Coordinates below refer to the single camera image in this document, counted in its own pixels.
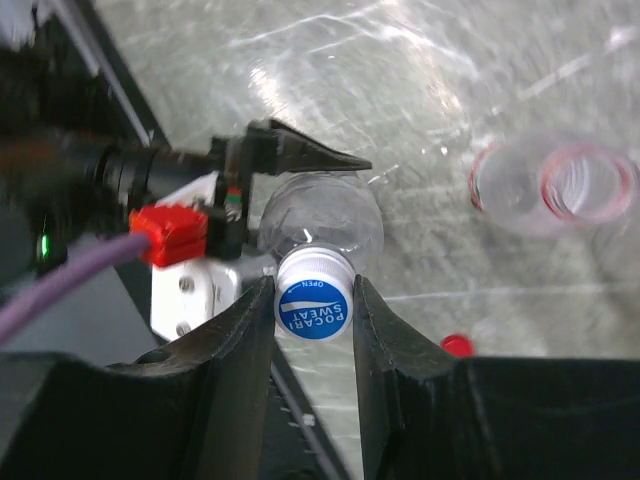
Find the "gray floor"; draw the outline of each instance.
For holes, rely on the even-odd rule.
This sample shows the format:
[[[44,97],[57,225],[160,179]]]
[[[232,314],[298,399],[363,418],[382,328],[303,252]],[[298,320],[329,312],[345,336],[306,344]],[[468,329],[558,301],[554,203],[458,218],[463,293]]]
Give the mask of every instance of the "gray floor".
[[[433,340],[481,354],[638,356],[636,284],[603,282],[580,237],[528,241],[475,213],[475,154],[541,125],[640,158],[633,0],[99,0],[175,145],[274,115],[372,160],[386,227],[374,283]],[[273,182],[257,195],[259,216]],[[350,335],[279,337],[362,475]]]

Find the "bottle cap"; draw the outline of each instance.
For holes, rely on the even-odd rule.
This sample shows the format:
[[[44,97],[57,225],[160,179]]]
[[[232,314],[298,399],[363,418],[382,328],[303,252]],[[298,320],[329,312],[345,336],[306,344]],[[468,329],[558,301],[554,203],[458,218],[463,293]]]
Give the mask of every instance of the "bottle cap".
[[[280,327],[314,342],[340,335],[353,316],[356,272],[331,245],[302,245],[280,263],[275,316]]]
[[[466,336],[455,333],[445,337],[440,346],[443,350],[449,352],[451,355],[459,358],[472,357],[474,354],[473,343]]]

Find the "red rim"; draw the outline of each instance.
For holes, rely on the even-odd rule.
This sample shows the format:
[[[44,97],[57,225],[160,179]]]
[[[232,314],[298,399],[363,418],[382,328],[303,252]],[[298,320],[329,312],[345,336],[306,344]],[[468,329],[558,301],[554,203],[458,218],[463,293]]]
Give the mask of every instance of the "red rim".
[[[468,182],[469,182],[469,193],[471,194],[471,203],[473,204],[474,207],[476,207],[481,212],[483,210],[482,210],[482,204],[480,203],[480,197],[478,195],[478,189],[476,188],[476,175],[478,173],[478,168],[480,168],[480,164],[482,163],[482,160],[484,160],[487,154],[491,150],[494,150],[497,146],[498,146],[498,142],[493,142],[484,150],[482,150],[478,154],[476,159],[473,161],[473,165],[471,166],[471,173],[469,174]]]
[[[574,157],[578,155],[585,155],[590,153],[601,152],[605,154],[609,154],[613,156],[613,161],[615,163],[616,168],[618,169],[618,173],[620,174],[620,193],[609,203],[607,207],[605,207],[601,212],[598,213],[594,218],[602,218],[615,214],[618,210],[621,209],[622,205],[627,203],[629,196],[631,194],[631,174],[629,173],[629,164],[630,160],[625,157],[612,154],[610,150],[602,148],[598,145],[577,145],[573,148],[569,148],[566,150],[562,150],[555,155],[553,155],[547,165],[545,166],[542,177],[540,179],[540,193],[542,195],[542,199],[545,205],[549,208],[549,210],[560,220],[574,223],[574,224],[582,224],[586,223],[585,219],[574,215],[570,212],[566,212],[560,210],[558,206],[553,202],[553,193],[550,185],[551,178],[553,174],[565,163],[571,161]]]

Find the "pocari sweat logo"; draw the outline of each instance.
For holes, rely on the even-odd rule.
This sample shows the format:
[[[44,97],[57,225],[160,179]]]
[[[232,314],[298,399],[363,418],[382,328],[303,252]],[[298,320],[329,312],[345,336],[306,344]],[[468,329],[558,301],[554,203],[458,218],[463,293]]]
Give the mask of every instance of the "pocari sweat logo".
[[[307,340],[336,334],[348,318],[344,295],[326,282],[305,280],[289,287],[278,304],[282,326]]]

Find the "red bottle cap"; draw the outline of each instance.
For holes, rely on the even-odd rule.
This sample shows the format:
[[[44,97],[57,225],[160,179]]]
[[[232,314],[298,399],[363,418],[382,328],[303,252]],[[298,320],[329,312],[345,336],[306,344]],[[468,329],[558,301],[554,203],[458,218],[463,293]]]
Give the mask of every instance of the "red bottle cap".
[[[474,354],[473,343],[460,333],[449,335],[440,342],[443,350],[456,357],[471,357]]]

